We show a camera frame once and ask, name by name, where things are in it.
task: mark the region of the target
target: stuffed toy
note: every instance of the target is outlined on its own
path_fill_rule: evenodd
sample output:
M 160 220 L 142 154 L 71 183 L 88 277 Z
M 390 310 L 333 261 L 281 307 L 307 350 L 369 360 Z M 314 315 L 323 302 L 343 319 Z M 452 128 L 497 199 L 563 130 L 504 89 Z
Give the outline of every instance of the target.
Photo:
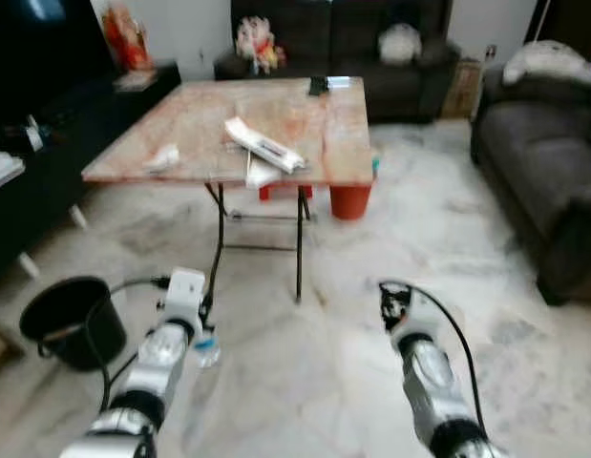
M 408 24 L 397 24 L 378 39 L 380 59 L 388 65 L 408 65 L 422 52 L 418 31 Z
M 255 73 L 261 68 L 268 74 L 286 63 L 285 51 L 274 45 L 274 34 L 267 18 L 245 17 L 238 27 L 236 52 L 254 63 Z

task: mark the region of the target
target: armrest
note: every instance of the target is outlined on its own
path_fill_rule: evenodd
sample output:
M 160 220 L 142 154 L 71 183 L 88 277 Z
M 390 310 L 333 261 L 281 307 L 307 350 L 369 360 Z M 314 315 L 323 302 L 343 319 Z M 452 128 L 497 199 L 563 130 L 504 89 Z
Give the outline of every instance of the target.
M 575 210 L 591 215 L 591 185 L 574 194 L 571 197 L 571 205 Z
M 548 241 L 543 285 L 558 297 L 591 299 L 591 186 L 571 197 Z
M 505 86 L 502 67 L 486 71 L 482 105 L 490 106 L 507 100 L 538 100 L 587 105 L 591 103 L 591 88 L 573 81 L 540 76 L 525 76 L 517 84 Z
M 245 79 L 250 75 L 250 61 L 229 51 L 214 62 L 215 80 Z
M 460 49 L 443 38 L 431 38 L 422 46 L 422 53 L 416 59 L 421 69 L 452 65 L 460 58 Z

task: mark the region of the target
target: table frame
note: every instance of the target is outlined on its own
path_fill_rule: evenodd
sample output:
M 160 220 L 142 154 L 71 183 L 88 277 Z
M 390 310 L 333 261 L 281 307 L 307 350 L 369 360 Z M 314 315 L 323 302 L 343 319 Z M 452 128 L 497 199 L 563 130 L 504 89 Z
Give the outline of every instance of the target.
M 228 213 L 225 209 L 223 185 L 218 184 L 218 191 L 215 192 L 211 183 L 204 183 L 208 194 L 217 204 L 219 211 L 219 235 L 217 239 L 217 250 L 215 252 L 215 258 L 212 263 L 212 269 L 210 270 L 210 280 L 208 283 L 208 295 L 210 298 L 214 297 L 215 281 L 217 277 L 217 271 L 219 270 L 219 263 L 221 262 L 221 255 L 223 249 L 238 249 L 238 250 L 262 250 L 262 251 L 281 251 L 281 252 L 296 252 L 297 253 L 297 280 L 296 280 L 296 295 L 295 302 L 300 303 L 302 300 L 302 267 L 303 267 L 303 249 L 302 242 L 304 236 L 304 218 L 307 221 L 311 221 L 309 207 L 307 205 L 307 197 L 304 186 L 297 187 L 297 218 L 295 217 L 284 217 L 284 216 L 256 216 L 256 215 L 245 215 L 240 212 Z M 297 221 L 297 245 L 293 247 L 284 246 L 272 246 L 272 245 L 254 245 L 254 244 L 233 244 L 225 243 L 225 218 L 231 219 L 232 221 L 246 221 L 246 220 L 275 220 L 275 221 Z M 210 310 L 204 310 L 203 313 L 206 316 L 210 313 Z

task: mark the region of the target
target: white floor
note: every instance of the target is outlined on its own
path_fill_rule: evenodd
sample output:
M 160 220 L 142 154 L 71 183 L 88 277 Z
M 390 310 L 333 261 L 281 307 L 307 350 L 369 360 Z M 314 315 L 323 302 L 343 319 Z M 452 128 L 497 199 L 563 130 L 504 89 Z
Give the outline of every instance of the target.
M 464 123 L 372 129 L 382 158 L 364 220 L 334 221 L 328 196 L 305 231 L 304 294 L 293 303 L 289 254 L 226 252 L 213 319 L 221 364 L 184 378 L 159 436 L 159 456 L 429 456 L 417 443 L 402 392 L 400 360 L 379 319 L 380 279 L 430 288 L 456 314 L 475 351 L 487 428 L 520 457 L 591 458 L 591 305 L 548 308 L 535 272 L 468 157 Z M 260 208 L 256 195 L 227 193 Z M 76 274 L 116 283 L 175 265 L 209 270 L 216 210 L 196 187 L 108 187 L 81 208 L 90 229 L 67 220 L 31 251 L 30 281 L 14 266 L 0 281 L 0 321 L 17 328 L 43 287 Z M 261 207 L 294 211 L 292 199 Z M 290 226 L 229 224 L 230 239 L 291 242 Z M 155 322 L 159 293 L 116 298 L 128 348 Z M 444 343 L 470 399 L 464 358 Z M 0 372 L 0 458 L 55 457 L 92 421 L 98 374 L 73 373 L 28 356 Z

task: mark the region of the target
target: black cabinet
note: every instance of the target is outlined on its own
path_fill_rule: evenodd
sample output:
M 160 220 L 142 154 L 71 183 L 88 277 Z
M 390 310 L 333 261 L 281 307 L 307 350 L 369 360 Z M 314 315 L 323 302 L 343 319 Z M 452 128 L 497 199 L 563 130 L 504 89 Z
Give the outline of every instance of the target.
M 45 111 L 41 117 L 61 140 L 27 157 L 26 171 L 0 188 L 0 272 L 81 198 L 85 166 L 179 84 L 176 65 L 159 68 L 138 93 L 116 92 L 106 78 L 82 88 L 83 101 L 67 94 Z

